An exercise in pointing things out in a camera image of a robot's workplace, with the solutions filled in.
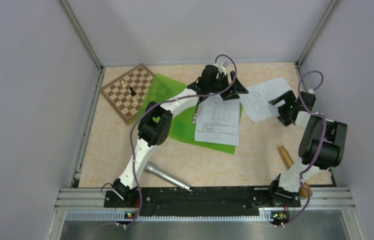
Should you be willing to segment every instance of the silver cylinder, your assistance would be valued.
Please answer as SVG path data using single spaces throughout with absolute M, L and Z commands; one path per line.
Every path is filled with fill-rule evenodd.
M 148 162 L 144 170 L 148 173 L 152 173 L 163 180 L 166 180 L 175 186 L 182 188 L 186 191 L 190 190 L 190 185 L 188 183 L 184 182 L 183 180 L 175 177 L 174 175 L 171 175 L 170 173 L 165 172 L 164 170 L 160 169 L 158 166 L 154 165 L 152 162 Z

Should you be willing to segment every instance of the gray wall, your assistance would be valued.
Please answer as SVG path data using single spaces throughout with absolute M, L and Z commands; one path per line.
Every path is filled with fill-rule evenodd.
M 0 239 L 45 238 L 97 77 L 58 1 L 0 1 Z
M 296 61 L 329 0 L 69 0 L 104 65 Z
M 342 1 L 303 70 L 325 74 L 318 107 L 328 118 L 349 125 L 337 171 L 374 239 L 374 1 Z

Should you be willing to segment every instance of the metal grate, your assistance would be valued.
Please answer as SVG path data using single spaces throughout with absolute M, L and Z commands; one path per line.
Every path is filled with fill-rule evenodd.
M 119 210 L 69 210 L 67 221 L 132 221 L 124 218 L 125 212 Z M 262 210 L 259 216 L 140 216 L 137 221 L 144 222 L 267 222 L 273 221 L 271 211 Z

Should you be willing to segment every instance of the black mounting plate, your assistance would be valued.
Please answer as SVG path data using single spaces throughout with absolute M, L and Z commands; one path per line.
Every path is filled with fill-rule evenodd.
M 234 217 L 258 216 L 259 209 L 273 207 L 267 186 L 192 187 L 185 191 L 175 187 L 142 187 L 141 216 Z M 299 207 L 294 200 L 289 207 Z M 135 208 L 113 191 L 106 192 L 105 208 Z

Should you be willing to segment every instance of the wooden rolling pin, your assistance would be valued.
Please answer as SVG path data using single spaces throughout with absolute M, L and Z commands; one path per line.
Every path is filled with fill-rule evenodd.
M 288 154 L 288 152 L 285 149 L 285 147 L 284 146 L 279 146 L 278 147 L 278 151 L 280 152 L 282 161 L 287 166 L 287 168 L 288 169 L 291 168 L 291 166 L 294 164 L 294 162 L 291 159 L 291 156 Z M 312 189 L 310 188 L 310 186 L 307 183 L 303 183 L 303 186 L 310 192 L 310 196 L 312 196 L 313 192 L 312 192 Z M 304 198 L 307 198 L 307 192 L 306 192 L 306 190 L 300 188 L 299 195 L 302 196 L 302 197 L 304 197 Z

